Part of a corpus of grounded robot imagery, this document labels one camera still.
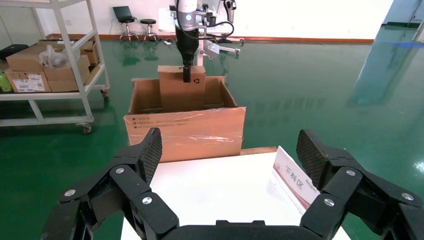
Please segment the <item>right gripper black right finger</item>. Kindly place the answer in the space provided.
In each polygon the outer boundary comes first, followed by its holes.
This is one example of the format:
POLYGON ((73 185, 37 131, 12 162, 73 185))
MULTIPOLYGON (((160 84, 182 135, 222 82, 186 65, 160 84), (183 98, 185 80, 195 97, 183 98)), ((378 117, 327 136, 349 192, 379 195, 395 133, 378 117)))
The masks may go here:
POLYGON ((423 202, 416 194, 368 172, 347 150, 325 145, 312 130, 299 132, 296 153, 313 186, 345 199, 347 211, 382 239, 424 238, 423 202))

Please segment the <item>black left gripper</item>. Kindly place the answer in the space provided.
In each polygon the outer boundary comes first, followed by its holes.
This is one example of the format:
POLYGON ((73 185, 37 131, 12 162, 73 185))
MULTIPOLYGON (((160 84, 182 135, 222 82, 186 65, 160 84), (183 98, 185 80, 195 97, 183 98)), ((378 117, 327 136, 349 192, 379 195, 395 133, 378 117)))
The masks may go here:
POLYGON ((199 47, 199 30, 182 31, 179 27, 175 28, 176 46, 179 50, 183 62, 183 82, 191 82, 191 66, 193 65, 194 55, 199 47))

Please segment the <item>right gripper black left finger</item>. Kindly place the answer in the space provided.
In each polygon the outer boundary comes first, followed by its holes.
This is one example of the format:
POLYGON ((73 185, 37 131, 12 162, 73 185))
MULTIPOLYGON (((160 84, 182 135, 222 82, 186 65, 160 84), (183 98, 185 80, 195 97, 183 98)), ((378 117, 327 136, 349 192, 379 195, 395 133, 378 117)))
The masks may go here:
POLYGON ((162 156, 161 131, 118 151, 93 175, 58 196, 41 233, 43 240, 91 240, 106 218, 122 212, 143 240, 162 240, 179 227, 177 215, 151 189, 162 156))

